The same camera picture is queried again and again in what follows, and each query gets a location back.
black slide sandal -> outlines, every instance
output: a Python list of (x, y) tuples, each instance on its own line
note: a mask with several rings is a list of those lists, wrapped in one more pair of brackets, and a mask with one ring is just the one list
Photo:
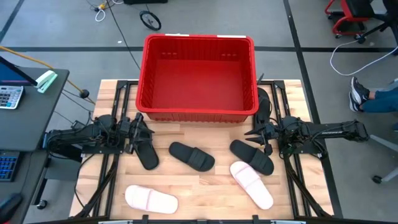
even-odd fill
[(264, 175), (271, 175), (274, 172), (274, 163), (260, 149), (251, 147), (240, 140), (234, 140), (229, 149), (235, 156), (249, 164), (256, 171)]
[[(142, 124), (148, 128), (145, 122), (142, 121)], [(139, 133), (139, 137), (143, 139), (152, 139), (152, 134), (141, 131)], [(159, 165), (159, 158), (157, 157), (154, 146), (152, 145), (152, 141), (143, 141), (139, 143), (136, 152), (145, 169), (152, 170)]]
[(259, 97), (259, 110), (253, 115), (253, 130), (258, 130), (269, 122), (271, 115), (271, 101), (269, 100), (268, 93), (262, 88), (257, 87)]
[(179, 142), (173, 142), (169, 147), (169, 153), (200, 172), (210, 170), (215, 163), (214, 157), (203, 152), (197, 147), (189, 147)]

chair wheel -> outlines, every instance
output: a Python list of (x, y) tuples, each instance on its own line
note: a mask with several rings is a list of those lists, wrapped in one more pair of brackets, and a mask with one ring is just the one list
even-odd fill
[(359, 44), (363, 44), (363, 43), (365, 43), (365, 41), (366, 41), (366, 37), (362, 37), (362, 36), (359, 35), (359, 34), (356, 34), (356, 35), (354, 36), (354, 39), (356, 39), (356, 40), (358, 41)]
[(375, 183), (377, 183), (377, 184), (381, 184), (381, 177), (380, 176), (378, 176), (378, 175), (375, 175), (375, 176), (373, 176), (372, 177), (372, 180), (373, 180), (373, 182), (375, 182)]
[(38, 205), (36, 205), (36, 208), (39, 209), (39, 210), (42, 210), (42, 209), (44, 209), (47, 206), (47, 204), (48, 203), (47, 203), (46, 200), (41, 200), (40, 199), (40, 202), (39, 202)]
[(148, 28), (154, 31), (158, 31), (162, 28), (162, 23), (160, 19), (153, 13), (149, 11), (141, 11), (139, 13), (141, 22)]

red chair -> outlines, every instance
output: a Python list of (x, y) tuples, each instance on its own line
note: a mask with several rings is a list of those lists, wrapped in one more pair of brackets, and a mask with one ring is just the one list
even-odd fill
[[(329, 0), (329, 4), (325, 9), (325, 13), (328, 14), (329, 19), (333, 17), (340, 17), (336, 24), (333, 26), (332, 32), (336, 34), (336, 38), (340, 38), (342, 35), (357, 35), (362, 34), (365, 30), (365, 26), (362, 22), (367, 21), (374, 15), (374, 11), (370, 0), (341, 0), (342, 12), (331, 12), (329, 11), (330, 6), (335, 0)], [(343, 27), (347, 22), (358, 23), (359, 31), (343, 30)]]

gray floor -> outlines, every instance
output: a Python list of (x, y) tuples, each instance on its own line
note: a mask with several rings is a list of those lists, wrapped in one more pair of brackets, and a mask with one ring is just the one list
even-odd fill
[[(91, 0), (93, 4), (101, 1)], [(323, 13), (327, 0), (290, 0), (299, 41), (302, 47), (336, 47), (352, 37), (335, 39), (331, 22)], [(0, 1), (0, 28), (6, 23), (17, 0)], [(163, 24), (162, 33), (248, 35), (256, 46), (293, 47), (289, 23), (281, 0), (170, 0), (167, 4), (150, 4)], [(385, 10), (374, 1), (375, 10)], [(113, 7), (116, 19), (130, 46), (143, 46), (145, 36), (153, 33), (139, 20), (143, 5)], [(68, 4), (53, 0), (25, 0), (4, 40), (8, 47), (116, 47), (124, 46), (109, 11), (103, 22), (95, 22), (95, 12), (83, 0)], [(377, 24), (369, 21), (368, 27)], [(376, 33), (364, 45), (346, 47), (395, 47), (391, 31)], [(71, 71), (70, 80), (91, 92), (95, 100), (100, 80), (138, 78), (139, 71), (128, 52), (24, 52), (54, 67)], [(39, 66), (30, 61), (1, 52), (1, 56), (22, 66)], [(141, 52), (133, 52), (139, 63)], [(337, 53), (336, 66), (352, 72), (383, 54)], [(397, 142), (391, 131), (396, 114), (359, 114), (348, 108), (349, 77), (335, 73), (329, 65), (330, 53), (304, 53), (313, 94), (323, 123), (358, 119), (369, 133)], [(382, 88), (396, 78), (396, 58), (389, 57), (358, 74), (360, 82), (370, 88)], [(267, 79), (302, 79), (295, 52), (256, 52), (257, 75)], [(74, 89), (67, 85), (67, 90)], [(68, 118), (86, 121), (83, 109), (61, 97), (56, 110)], [(49, 129), (68, 128), (70, 123), (54, 114)], [(345, 218), (398, 220), (398, 178), (376, 185), (374, 174), (384, 175), (398, 166), (396, 152), (379, 144), (327, 141), (336, 187)], [(73, 182), (48, 184), (44, 197), (50, 205), (45, 210), (29, 210), (25, 222), (58, 220), (68, 216), (73, 195)]]

keyboard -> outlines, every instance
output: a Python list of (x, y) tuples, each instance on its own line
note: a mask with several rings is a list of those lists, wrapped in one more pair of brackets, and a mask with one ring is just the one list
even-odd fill
[(12, 182), (16, 174), (20, 152), (0, 151), (0, 182)]
[(16, 109), (23, 92), (23, 86), (0, 86), (0, 109)]

